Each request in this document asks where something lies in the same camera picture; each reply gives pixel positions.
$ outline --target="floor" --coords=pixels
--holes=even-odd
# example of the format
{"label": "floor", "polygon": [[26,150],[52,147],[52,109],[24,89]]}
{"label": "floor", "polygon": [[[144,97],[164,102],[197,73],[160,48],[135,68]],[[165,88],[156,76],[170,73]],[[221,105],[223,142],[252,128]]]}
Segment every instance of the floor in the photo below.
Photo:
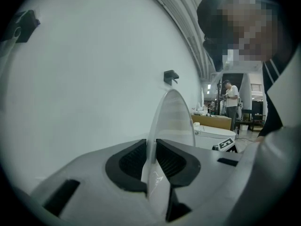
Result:
{"label": "floor", "polygon": [[239,135],[237,130],[234,132],[236,133],[235,145],[239,153],[243,152],[248,145],[254,143],[259,134],[259,131],[251,130],[240,130]]}

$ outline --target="wall-mounted hook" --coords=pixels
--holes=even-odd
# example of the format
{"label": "wall-mounted hook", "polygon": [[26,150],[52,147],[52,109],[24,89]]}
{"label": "wall-mounted hook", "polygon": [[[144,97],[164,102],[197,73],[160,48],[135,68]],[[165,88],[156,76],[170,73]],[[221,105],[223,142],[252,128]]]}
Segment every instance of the wall-mounted hook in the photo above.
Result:
{"label": "wall-mounted hook", "polygon": [[173,80],[174,82],[178,83],[178,81],[176,81],[175,79],[178,79],[179,76],[176,72],[174,72],[174,70],[169,70],[169,71],[165,71],[164,72],[164,82],[171,85],[171,80]]}

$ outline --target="person wearing black jacket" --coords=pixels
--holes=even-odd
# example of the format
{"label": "person wearing black jacket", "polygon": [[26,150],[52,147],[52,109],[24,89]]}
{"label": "person wearing black jacket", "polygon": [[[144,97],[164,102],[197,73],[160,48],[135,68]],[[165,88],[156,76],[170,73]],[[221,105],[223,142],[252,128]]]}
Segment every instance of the person wearing black jacket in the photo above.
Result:
{"label": "person wearing black jacket", "polygon": [[299,43],[282,7],[270,0],[202,0],[197,9],[198,24],[211,45],[211,54],[239,50],[245,60],[263,61],[263,84],[268,116],[257,141],[282,127],[267,91],[281,75]]}

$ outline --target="brown box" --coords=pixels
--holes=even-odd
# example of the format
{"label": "brown box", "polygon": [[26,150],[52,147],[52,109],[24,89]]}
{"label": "brown box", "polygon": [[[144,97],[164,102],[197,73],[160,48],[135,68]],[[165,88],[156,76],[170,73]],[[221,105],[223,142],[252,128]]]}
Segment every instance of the brown box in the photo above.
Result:
{"label": "brown box", "polygon": [[221,129],[230,130],[231,128],[231,118],[222,115],[191,115],[193,123],[199,122],[203,126],[211,126]]}

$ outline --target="man in white shirt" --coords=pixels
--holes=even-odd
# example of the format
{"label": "man in white shirt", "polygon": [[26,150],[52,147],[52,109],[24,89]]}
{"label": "man in white shirt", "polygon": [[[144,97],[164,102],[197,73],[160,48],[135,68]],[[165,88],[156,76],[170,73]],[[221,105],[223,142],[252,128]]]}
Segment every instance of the man in white shirt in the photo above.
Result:
{"label": "man in white shirt", "polygon": [[235,120],[236,120],[236,110],[238,105],[238,88],[235,85],[231,85],[229,80],[223,82],[227,91],[226,91],[226,115],[231,118],[231,128],[230,130],[234,130]]}

